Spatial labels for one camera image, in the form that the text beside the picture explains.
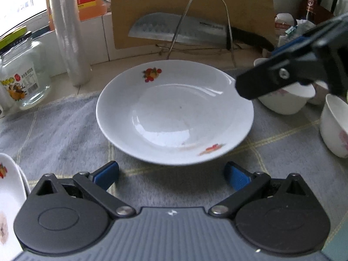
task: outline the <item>bottle of orange liquid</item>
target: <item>bottle of orange liquid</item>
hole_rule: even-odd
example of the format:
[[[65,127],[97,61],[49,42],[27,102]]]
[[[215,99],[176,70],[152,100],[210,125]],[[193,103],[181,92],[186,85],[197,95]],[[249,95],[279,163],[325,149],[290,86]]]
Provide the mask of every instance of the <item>bottle of orange liquid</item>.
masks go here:
[[[49,0],[46,0],[46,5],[49,17],[49,28],[54,30]],[[99,17],[107,13],[107,5],[105,5],[102,0],[77,0],[77,6],[79,8],[79,17],[81,21]]]

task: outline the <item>glass jar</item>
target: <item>glass jar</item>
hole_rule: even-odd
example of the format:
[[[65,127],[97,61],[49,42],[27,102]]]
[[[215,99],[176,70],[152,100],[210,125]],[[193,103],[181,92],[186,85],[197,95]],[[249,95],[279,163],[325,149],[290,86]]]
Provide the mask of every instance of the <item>glass jar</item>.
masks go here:
[[[26,28],[23,32],[14,40],[6,36],[10,42],[2,48],[0,44],[0,83],[19,109],[26,110],[47,96],[51,79],[42,43],[33,41]]]

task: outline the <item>knife block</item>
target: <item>knife block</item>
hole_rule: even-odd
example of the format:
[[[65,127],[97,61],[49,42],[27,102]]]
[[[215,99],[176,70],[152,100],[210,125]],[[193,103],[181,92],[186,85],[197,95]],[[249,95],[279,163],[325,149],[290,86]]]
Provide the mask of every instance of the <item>knife block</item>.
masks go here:
[[[306,8],[307,8],[307,0],[302,0],[299,6],[297,19],[301,19],[306,16]],[[334,15],[330,11],[328,11],[327,9],[325,9],[324,7],[320,5],[315,5],[314,12],[315,12],[314,23],[316,25],[334,17]]]

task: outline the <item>cutting board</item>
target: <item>cutting board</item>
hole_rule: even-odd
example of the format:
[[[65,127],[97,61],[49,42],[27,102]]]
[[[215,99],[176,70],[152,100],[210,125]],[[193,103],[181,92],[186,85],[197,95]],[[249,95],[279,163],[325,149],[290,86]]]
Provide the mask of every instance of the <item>cutting board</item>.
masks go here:
[[[128,37],[129,29],[143,15],[166,12],[182,15],[189,0],[111,0],[115,48],[156,44],[158,41]],[[264,36],[275,43],[273,0],[225,0],[231,25]],[[221,0],[194,0],[190,16],[227,24]]]

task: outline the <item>white plate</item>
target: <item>white plate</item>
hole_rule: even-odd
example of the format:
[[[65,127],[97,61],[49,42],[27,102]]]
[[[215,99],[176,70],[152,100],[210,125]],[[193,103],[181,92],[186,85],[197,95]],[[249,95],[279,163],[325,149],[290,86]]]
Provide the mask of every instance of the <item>white plate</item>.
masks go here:
[[[111,143],[140,160],[161,165],[208,161],[235,148],[253,124],[253,104],[238,95],[234,82],[196,62],[149,62],[124,71],[104,88],[97,121]]]
[[[13,222],[25,202],[24,184],[12,158],[0,153],[0,253],[1,261],[9,261],[22,248],[13,231]]]

